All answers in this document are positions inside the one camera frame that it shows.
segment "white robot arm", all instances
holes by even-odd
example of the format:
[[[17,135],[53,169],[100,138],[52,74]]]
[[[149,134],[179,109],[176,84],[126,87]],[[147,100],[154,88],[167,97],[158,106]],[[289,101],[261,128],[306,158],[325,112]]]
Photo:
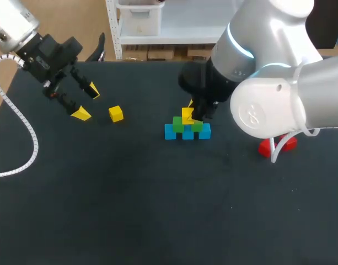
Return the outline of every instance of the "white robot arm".
[[[314,0],[245,0],[204,64],[179,77],[194,118],[230,110],[247,134],[267,139],[291,131],[338,127],[338,57],[323,60],[306,32]]]

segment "black tabletop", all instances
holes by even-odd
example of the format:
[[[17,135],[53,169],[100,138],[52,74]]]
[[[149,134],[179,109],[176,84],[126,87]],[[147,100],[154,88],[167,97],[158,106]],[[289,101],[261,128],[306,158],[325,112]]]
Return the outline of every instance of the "black tabletop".
[[[2,264],[336,264],[338,130],[299,136],[275,165],[234,124],[228,104],[208,141],[165,141],[190,100],[180,63],[83,63],[101,96],[62,87],[92,118],[46,99],[19,71],[8,91],[39,139],[35,163],[0,178]],[[120,105],[125,120],[112,123]],[[0,172],[33,150],[0,108]]]

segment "floor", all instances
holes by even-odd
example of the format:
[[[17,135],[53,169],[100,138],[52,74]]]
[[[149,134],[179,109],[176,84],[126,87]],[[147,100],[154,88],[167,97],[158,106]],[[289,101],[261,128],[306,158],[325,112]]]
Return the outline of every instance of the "floor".
[[[39,19],[41,35],[48,33],[59,43],[74,36],[83,45],[80,61],[85,60],[94,51],[102,32],[106,34],[106,60],[115,59],[105,0],[22,0],[22,2]],[[334,50],[321,50],[321,54],[338,55],[338,47]],[[0,84],[5,91],[16,70],[14,62],[1,63]]]

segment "yellow block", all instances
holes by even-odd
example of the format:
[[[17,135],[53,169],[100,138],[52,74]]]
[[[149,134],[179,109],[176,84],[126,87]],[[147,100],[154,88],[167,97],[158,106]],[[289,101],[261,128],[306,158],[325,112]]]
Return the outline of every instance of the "yellow block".
[[[189,125],[194,124],[192,120],[192,112],[194,108],[182,108],[182,124]]]
[[[98,94],[95,98],[100,97],[100,93],[99,93],[99,91],[97,90],[97,88],[95,87],[95,85],[94,85],[93,82],[90,83],[90,87],[91,87],[95,92],[97,92],[97,94]]]
[[[110,108],[109,113],[113,122],[117,122],[124,119],[124,114],[120,106]]]
[[[82,106],[71,116],[76,117],[80,120],[88,120],[92,117]]]

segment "stacked blocks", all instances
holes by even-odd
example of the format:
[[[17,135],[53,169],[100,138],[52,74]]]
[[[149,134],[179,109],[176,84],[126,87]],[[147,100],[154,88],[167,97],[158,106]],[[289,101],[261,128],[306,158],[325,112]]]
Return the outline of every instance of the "stacked blocks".
[[[185,131],[185,125],[182,123],[181,117],[174,117],[173,129],[175,133],[183,134]]]
[[[195,122],[192,120],[192,112],[194,108],[182,108],[182,124],[194,124]]]
[[[192,131],[191,125],[185,125],[185,131],[182,134],[182,140],[194,140],[195,133]]]
[[[200,131],[200,140],[209,140],[211,138],[211,125],[204,123]]]
[[[173,124],[165,124],[165,140],[176,140]]]
[[[194,140],[195,133],[199,133],[200,140],[211,138],[211,127],[209,123],[187,119],[192,124],[184,124],[182,117],[174,117],[172,124],[165,124],[165,140],[176,140],[176,134],[182,134],[183,140]]]

